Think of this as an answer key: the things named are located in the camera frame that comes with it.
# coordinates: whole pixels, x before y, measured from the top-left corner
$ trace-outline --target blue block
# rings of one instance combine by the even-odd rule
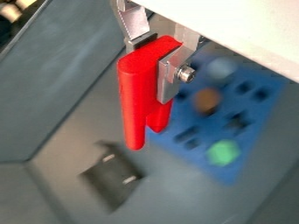
[[[223,55],[238,63],[238,70],[228,85],[216,87],[208,79],[207,65]],[[174,100],[170,125],[160,134],[148,129],[147,139],[195,164],[220,183],[231,185],[246,165],[287,79],[230,50],[210,47],[210,44],[194,55],[192,66],[198,67],[198,75],[192,83],[182,84]],[[200,115],[192,106],[194,95],[203,88],[216,88],[223,97],[211,116]],[[243,129],[228,126],[235,115],[242,115],[247,123]],[[224,167],[212,165],[206,155],[207,149],[222,139],[234,140],[240,148],[238,159]]]

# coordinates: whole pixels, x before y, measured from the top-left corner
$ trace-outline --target metal bracket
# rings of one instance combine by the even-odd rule
[[[196,74],[190,65],[202,35],[176,24],[174,37],[182,42],[182,47],[159,61],[156,99],[162,104],[166,104],[179,93],[179,81],[191,82]]]
[[[126,35],[126,51],[131,53],[135,49],[148,44],[158,37],[150,32],[150,24],[146,16],[146,8],[130,0],[111,0],[116,19]],[[195,77],[195,70],[190,67],[194,52],[199,45],[202,35],[182,25],[175,27],[175,35],[182,42],[158,63],[158,93],[156,99],[166,104],[178,94],[180,82],[190,82]]]
[[[128,0],[111,0],[112,10],[122,31],[126,35],[126,51],[131,53],[148,42],[154,41],[158,34],[150,32],[146,8]]]

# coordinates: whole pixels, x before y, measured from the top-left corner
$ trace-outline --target red block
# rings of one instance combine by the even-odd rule
[[[146,125],[160,132],[168,124],[172,101],[162,104],[156,100],[158,61],[180,45],[163,36],[118,62],[126,145],[132,150],[146,144]]]

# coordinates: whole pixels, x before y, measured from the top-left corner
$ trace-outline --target screw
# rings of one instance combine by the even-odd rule
[[[180,81],[188,83],[192,81],[195,74],[196,71],[188,65],[184,64],[179,69],[178,78]]]

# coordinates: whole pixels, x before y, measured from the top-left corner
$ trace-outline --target gray table surface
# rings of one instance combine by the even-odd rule
[[[234,186],[220,185],[150,143],[140,152],[127,152],[146,179],[127,203],[110,214],[79,175],[103,153],[95,142],[123,142],[112,65],[30,167],[78,224],[246,223],[299,158],[298,93],[298,85],[288,84]]]

